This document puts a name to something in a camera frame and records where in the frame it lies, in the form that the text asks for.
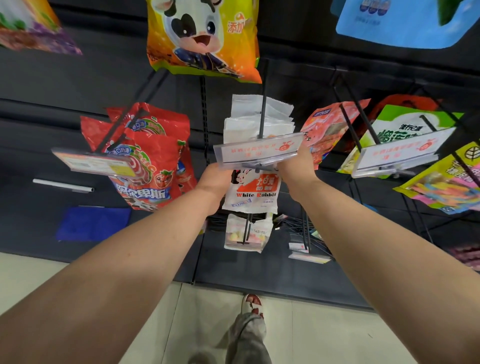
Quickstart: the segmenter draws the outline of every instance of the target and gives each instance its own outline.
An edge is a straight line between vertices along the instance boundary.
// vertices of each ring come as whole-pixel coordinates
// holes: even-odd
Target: tile floor
[[[0,253],[0,313],[65,264]],[[122,364],[220,364],[243,295],[172,283]],[[264,297],[274,364],[414,363],[374,313]]]

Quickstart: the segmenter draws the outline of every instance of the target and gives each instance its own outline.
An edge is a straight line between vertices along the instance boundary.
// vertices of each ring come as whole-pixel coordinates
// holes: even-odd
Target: price tag holder
[[[449,128],[363,148],[352,177],[382,176],[437,161],[435,153],[454,131]]]
[[[254,169],[270,166],[297,155],[303,133],[214,146],[220,167]]]
[[[137,177],[129,164],[128,157],[83,153],[60,148],[53,148],[52,153],[75,172],[125,178]]]

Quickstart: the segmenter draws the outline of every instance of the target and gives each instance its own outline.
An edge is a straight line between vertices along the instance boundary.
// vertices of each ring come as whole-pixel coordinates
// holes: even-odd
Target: gray pants
[[[272,364],[264,345],[265,321],[256,314],[237,316],[228,332],[225,364]]]

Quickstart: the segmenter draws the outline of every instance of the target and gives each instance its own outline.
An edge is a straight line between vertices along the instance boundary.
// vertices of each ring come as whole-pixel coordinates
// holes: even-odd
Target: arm
[[[278,167],[346,275],[415,359],[478,362],[479,275],[321,182],[312,165],[301,148]]]
[[[125,228],[0,317],[0,363],[118,363],[228,189],[209,166],[198,186]]]

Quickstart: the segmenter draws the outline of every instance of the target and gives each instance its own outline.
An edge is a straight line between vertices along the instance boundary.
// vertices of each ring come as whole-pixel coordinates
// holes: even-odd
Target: foot
[[[262,301],[255,294],[247,294],[243,297],[241,312],[243,314],[252,313],[264,317],[264,310],[262,307]]]

